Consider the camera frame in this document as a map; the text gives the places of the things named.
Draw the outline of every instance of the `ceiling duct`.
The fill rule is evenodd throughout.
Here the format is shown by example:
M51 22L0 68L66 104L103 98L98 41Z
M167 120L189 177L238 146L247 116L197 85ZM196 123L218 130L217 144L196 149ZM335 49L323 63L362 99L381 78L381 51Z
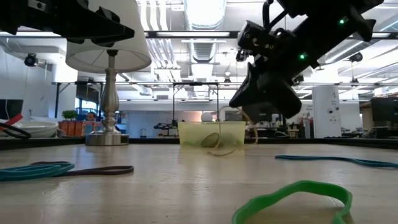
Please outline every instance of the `ceiling duct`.
M156 95L156 100L168 100L168 95Z
M225 17L226 0L184 0L185 23L187 30L221 30ZM214 60L217 44L190 43L191 60L198 63L209 63ZM193 64L191 71L194 79L211 77L213 65ZM208 96L208 86L195 86L194 95Z
M119 74L120 77L124 78L124 80L126 82L153 82L153 76L152 75L148 75L146 73L120 73ZM137 91L139 91L139 94L141 96L152 96L154 94L154 91L149 88L149 87L145 87L143 85L138 85L138 84L132 84L131 85L133 88L135 88Z
M184 0L184 7L188 30L221 30L226 0ZM216 44L191 43L190 52L196 62L207 63L216 53Z

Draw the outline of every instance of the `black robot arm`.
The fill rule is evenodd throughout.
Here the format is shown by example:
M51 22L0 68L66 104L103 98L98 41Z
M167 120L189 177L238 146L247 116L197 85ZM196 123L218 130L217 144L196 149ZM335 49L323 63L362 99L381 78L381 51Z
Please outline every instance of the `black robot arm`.
M317 60L354 34L356 38L370 41L373 19L364 19L362 13L383 3L383 0L279 0L284 11L272 22L266 18L269 4L263 7L264 25L246 21L238 37L242 54L254 56L248 66L248 76L229 102L231 107L251 105L250 110L262 102L272 103L285 117L296 115L301 101L291 88L300 72L319 66ZM307 18L293 31L272 27L284 16Z
M89 0L2 0L0 29L16 35L25 26L77 44L91 39L109 45L134 37L134 30L120 24L118 15L102 7L93 12L88 5Z

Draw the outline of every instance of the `green rubber band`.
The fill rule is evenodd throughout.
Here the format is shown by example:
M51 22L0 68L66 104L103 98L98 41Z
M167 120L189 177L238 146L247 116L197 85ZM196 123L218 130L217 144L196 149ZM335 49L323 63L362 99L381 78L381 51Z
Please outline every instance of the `green rubber band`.
M267 208L283 198L286 198L287 196L297 192L308 192L329 196L343 202L345 207L341 211L336 212L332 224L346 224L343 220L343 217L347 215L351 209L353 194L351 194L351 192L345 188L334 184L310 180L301 180L283 187L272 194L262 195L251 199L247 204L243 205L243 207L234 213L234 216L232 217L232 224L244 224L249 217L256 214L260 210Z

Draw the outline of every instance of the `white cord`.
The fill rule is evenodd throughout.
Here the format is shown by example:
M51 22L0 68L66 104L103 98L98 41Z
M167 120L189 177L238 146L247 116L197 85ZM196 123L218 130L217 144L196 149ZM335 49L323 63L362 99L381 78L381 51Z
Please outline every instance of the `white cord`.
M287 135L286 133L283 133L282 131L276 131L276 132L274 133L274 135L275 135L275 134L282 134L282 135L288 137L288 135Z
M6 100L6 114L7 114L7 119L10 120L10 116L8 115L8 110L7 110L7 102L8 100Z

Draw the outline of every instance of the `silver lamp stand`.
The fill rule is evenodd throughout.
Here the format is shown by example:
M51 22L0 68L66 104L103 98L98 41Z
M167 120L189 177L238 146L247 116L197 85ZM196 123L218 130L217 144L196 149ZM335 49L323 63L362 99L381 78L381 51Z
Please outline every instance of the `silver lamp stand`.
M119 109L119 97L116 91L116 75L114 69L115 56L117 50L107 50L109 55L109 67L106 72L106 83L104 92L101 96L99 108L104 112L104 120L102 120L103 129L101 131L93 131L86 136L87 146L123 146L129 144L129 135L122 134L115 127L115 112Z

